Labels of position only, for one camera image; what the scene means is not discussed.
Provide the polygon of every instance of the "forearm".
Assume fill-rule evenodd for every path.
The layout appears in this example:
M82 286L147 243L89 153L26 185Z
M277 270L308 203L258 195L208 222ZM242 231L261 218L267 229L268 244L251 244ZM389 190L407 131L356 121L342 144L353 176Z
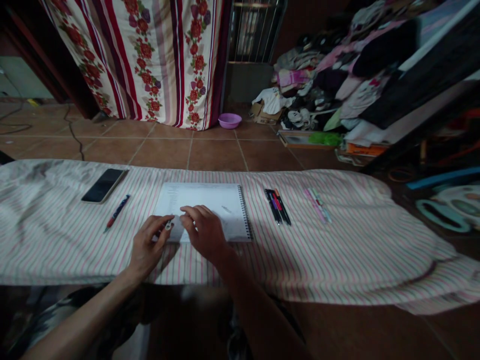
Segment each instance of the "forearm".
M79 359L140 282L126 271L54 328L22 359Z
M312 359L290 323L242 267L233 250L216 265L256 360Z

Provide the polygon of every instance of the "hand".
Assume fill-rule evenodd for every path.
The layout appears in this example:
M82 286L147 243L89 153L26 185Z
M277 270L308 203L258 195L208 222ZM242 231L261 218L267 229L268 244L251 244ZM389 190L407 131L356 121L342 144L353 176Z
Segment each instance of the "hand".
M225 240L219 217L204 205L183 206L180 210L187 213L180 216L180 220L192 246L217 267L231 250Z
M157 242L152 239L173 218L173 215L151 215L133 238L130 264L125 271L131 274L138 283L145 280L159 263L165 242L169 239L174 224L171 224L170 230L164 228L161 231Z

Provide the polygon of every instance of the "smartphone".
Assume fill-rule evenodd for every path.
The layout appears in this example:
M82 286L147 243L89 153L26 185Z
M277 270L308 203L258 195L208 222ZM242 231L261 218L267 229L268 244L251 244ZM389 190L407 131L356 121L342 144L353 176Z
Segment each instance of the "smartphone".
M103 204L128 172L128 170L107 169L81 198L81 201Z

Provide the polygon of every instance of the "floral curtain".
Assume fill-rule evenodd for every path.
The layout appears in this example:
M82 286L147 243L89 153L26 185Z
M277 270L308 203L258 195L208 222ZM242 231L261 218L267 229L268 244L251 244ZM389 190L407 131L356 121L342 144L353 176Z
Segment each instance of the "floral curtain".
M191 130L215 123L231 2L42 1L109 116Z

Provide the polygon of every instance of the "striped bed sheet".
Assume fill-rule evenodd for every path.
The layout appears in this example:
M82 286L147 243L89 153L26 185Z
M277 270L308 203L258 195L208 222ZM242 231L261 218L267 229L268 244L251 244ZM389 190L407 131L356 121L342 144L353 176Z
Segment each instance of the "striped bed sheet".
M129 169L103 205L80 201L108 168ZM211 172L74 160L19 160L0 167L0 284L110 281L164 182L239 183L253 242L232 246L265 290L286 301L398 305L433 314L480 299L480 263L461 254L391 199L387 185L338 170ZM303 193L320 193L322 224ZM264 188L278 188L292 226L278 226ZM109 232L105 224L131 198ZM221 286L188 243L168 244L148 281Z

